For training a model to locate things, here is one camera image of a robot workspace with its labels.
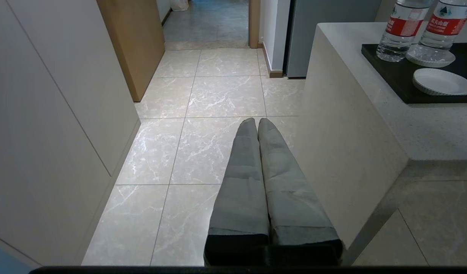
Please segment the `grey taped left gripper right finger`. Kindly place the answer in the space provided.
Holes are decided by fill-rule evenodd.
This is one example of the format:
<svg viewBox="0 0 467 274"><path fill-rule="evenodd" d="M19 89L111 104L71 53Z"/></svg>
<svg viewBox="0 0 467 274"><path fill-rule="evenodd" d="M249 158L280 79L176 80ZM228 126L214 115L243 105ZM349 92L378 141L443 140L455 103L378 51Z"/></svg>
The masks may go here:
<svg viewBox="0 0 467 274"><path fill-rule="evenodd" d="M342 241L278 128L267 118L258 127L260 158L272 243L329 245Z"/></svg>

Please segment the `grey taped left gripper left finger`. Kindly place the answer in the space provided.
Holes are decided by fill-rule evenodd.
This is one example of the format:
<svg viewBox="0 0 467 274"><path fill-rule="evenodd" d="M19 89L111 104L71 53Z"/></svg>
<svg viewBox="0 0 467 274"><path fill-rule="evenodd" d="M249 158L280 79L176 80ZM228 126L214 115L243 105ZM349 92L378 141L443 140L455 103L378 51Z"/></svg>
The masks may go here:
<svg viewBox="0 0 467 274"><path fill-rule="evenodd" d="M270 222L256 121L242 121L232 142L208 227L207 248L269 244Z"/></svg>

